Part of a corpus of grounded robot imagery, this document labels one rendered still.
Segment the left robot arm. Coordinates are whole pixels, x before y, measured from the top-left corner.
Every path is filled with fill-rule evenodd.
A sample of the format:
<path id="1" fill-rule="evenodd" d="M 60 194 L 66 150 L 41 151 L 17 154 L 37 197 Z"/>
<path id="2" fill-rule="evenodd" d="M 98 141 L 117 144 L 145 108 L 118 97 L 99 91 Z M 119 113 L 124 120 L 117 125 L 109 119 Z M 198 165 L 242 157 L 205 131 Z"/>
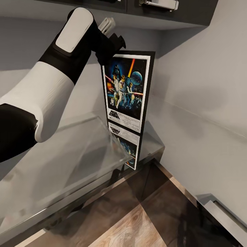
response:
<path id="1" fill-rule="evenodd" d="M 63 29 L 30 72 L 0 98 L 0 181 L 36 144 L 50 139 L 91 51 L 101 65 L 122 48 L 114 18 L 97 25 L 85 8 L 71 10 Z"/>

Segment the poster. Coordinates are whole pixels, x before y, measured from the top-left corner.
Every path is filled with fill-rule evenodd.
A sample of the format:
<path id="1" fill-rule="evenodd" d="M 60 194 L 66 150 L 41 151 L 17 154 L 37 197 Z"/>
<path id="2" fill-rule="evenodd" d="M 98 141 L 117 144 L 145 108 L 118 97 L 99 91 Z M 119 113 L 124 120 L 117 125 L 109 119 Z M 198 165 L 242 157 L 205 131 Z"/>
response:
<path id="1" fill-rule="evenodd" d="M 107 120 L 143 135 L 154 51 L 119 50 L 101 65 Z"/>

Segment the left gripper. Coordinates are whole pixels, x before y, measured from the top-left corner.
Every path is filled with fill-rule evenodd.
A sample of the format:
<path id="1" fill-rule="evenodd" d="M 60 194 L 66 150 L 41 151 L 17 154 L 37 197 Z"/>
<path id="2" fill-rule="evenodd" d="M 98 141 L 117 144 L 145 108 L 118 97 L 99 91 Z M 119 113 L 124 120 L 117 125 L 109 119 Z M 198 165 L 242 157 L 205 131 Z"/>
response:
<path id="1" fill-rule="evenodd" d="M 109 65 L 108 61 L 122 48 L 126 48 L 125 40 L 122 36 L 118 37 L 115 33 L 107 38 L 108 46 L 104 53 L 96 53 L 96 57 L 101 65 Z"/>

